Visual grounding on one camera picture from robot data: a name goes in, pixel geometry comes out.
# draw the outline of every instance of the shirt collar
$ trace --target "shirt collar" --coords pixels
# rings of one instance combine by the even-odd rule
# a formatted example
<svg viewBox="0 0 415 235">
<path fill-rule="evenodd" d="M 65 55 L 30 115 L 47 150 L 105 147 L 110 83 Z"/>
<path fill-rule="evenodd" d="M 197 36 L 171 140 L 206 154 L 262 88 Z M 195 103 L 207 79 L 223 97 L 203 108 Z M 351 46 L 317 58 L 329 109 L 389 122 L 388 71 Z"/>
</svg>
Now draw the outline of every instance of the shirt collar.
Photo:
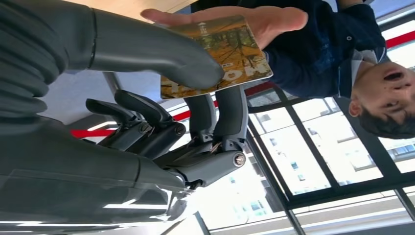
<svg viewBox="0 0 415 235">
<path fill-rule="evenodd" d="M 352 56 L 343 61 L 339 67 L 338 97 L 350 98 L 357 72 L 363 60 L 378 64 L 383 60 L 385 54 L 386 48 L 364 51 L 354 50 Z"/>
</svg>

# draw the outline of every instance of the man's hand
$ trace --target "man's hand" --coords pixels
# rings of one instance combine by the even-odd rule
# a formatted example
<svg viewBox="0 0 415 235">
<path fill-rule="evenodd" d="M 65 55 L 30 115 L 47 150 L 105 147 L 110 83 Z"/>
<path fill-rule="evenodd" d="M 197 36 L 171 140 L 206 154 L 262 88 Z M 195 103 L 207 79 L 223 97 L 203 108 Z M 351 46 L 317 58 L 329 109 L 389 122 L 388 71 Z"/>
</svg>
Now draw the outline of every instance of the man's hand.
<svg viewBox="0 0 415 235">
<path fill-rule="evenodd" d="M 155 9 L 147 9 L 141 13 L 144 18 L 167 26 L 198 23 L 234 15 L 243 15 L 246 18 L 261 49 L 264 49 L 276 36 L 284 32 L 304 28 L 308 21 L 307 13 L 300 9 L 275 6 L 261 6 L 255 9 L 220 6 L 190 15 L 171 14 Z"/>
</svg>

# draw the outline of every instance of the wooden table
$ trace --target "wooden table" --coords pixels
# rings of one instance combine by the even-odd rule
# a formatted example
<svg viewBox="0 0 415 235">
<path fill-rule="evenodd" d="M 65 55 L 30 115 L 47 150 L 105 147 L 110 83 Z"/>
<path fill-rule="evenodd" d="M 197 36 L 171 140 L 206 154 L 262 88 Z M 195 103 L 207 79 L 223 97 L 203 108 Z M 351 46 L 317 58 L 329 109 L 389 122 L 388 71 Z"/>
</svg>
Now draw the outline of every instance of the wooden table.
<svg viewBox="0 0 415 235">
<path fill-rule="evenodd" d="M 197 0 L 66 0 L 92 8 L 113 12 L 141 21 L 148 20 L 140 16 L 140 12 L 147 8 L 174 13 Z"/>
</svg>

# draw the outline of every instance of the metal screw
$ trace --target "metal screw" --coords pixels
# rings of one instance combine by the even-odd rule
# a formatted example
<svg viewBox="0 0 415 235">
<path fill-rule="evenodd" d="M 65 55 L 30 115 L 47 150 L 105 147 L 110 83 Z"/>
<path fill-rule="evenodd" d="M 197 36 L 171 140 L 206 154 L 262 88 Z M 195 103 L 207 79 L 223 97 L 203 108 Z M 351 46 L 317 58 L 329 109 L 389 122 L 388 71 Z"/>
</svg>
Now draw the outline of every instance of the metal screw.
<svg viewBox="0 0 415 235">
<path fill-rule="evenodd" d="M 140 128 L 140 131 L 143 133 L 147 133 L 151 131 L 152 127 L 149 124 L 143 124 Z"/>
<path fill-rule="evenodd" d="M 181 136 L 184 135 L 186 133 L 186 127 L 179 125 L 176 127 L 176 129 L 174 130 L 176 132 L 177 135 Z"/>
<path fill-rule="evenodd" d="M 246 158 L 242 154 L 238 154 L 235 156 L 233 160 L 233 164 L 235 164 L 236 167 L 241 167 L 245 164 Z"/>
</svg>

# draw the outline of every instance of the glass window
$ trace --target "glass window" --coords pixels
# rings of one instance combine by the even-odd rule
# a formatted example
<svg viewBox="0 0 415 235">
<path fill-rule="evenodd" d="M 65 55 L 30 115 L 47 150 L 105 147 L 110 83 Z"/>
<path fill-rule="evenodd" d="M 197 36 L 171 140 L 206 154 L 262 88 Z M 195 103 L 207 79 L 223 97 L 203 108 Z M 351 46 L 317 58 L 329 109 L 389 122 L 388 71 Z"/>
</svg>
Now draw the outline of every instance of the glass window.
<svg viewBox="0 0 415 235">
<path fill-rule="evenodd" d="M 412 204 L 415 205 L 415 186 L 403 188 L 404 192 L 407 194 Z"/>
<path fill-rule="evenodd" d="M 413 53 L 415 53 L 415 42 L 409 42 L 403 46 L 390 48 L 388 50 L 388 57 L 392 62 L 409 69 L 414 69 L 415 61 L 410 56 Z"/>
<path fill-rule="evenodd" d="M 264 115 L 269 117 L 267 121 L 261 121 L 260 117 Z M 294 125 L 293 120 L 285 109 L 274 109 L 263 113 L 250 114 L 250 118 L 259 134 Z"/>
<path fill-rule="evenodd" d="M 307 234 L 345 234 L 411 222 L 395 195 L 381 193 L 295 209 L 294 213 Z"/>
<path fill-rule="evenodd" d="M 268 180 L 252 153 L 249 161 L 214 184 L 198 189 L 199 212 L 210 230 L 284 216 Z"/>
<path fill-rule="evenodd" d="M 298 169 L 298 165 L 297 165 L 297 163 L 296 163 L 296 162 L 291 163 L 291 167 L 292 167 L 294 170 L 297 170 L 297 169 Z"/>
<path fill-rule="evenodd" d="M 266 133 L 261 137 L 294 195 L 330 187 L 296 126 Z M 274 146 L 270 139 L 275 139 L 278 145 Z"/>
<path fill-rule="evenodd" d="M 270 141 L 271 141 L 271 144 L 273 146 L 276 146 L 277 145 L 277 141 L 274 138 L 270 138 Z"/>
<path fill-rule="evenodd" d="M 391 140 L 379 138 L 396 166 L 402 173 L 415 170 L 415 138 L 407 140 Z"/>
<path fill-rule="evenodd" d="M 268 114 L 263 114 L 263 115 L 258 116 L 258 120 L 260 122 L 265 122 L 265 121 L 270 121 L 271 118 L 270 118 L 270 116 L 268 116 Z"/>
<path fill-rule="evenodd" d="M 194 215 L 185 219 L 177 227 L 175 227 L 168 233 L 168 235 L 183 235 L 183 234 L 204 235 L 204 232 L 202 228 L 200 227 L 200 224 Z"/>
<path fill-rule="evenodd" d="M 314 106 L 317 106 L 317 111 L 312 111 Z M 339 184 L 347 185 L 382 177 L 350 123 L 336 107 L 334 100 L 327 102 L 327 99 L 314 99 L 294 105 Z"/>
</svg>

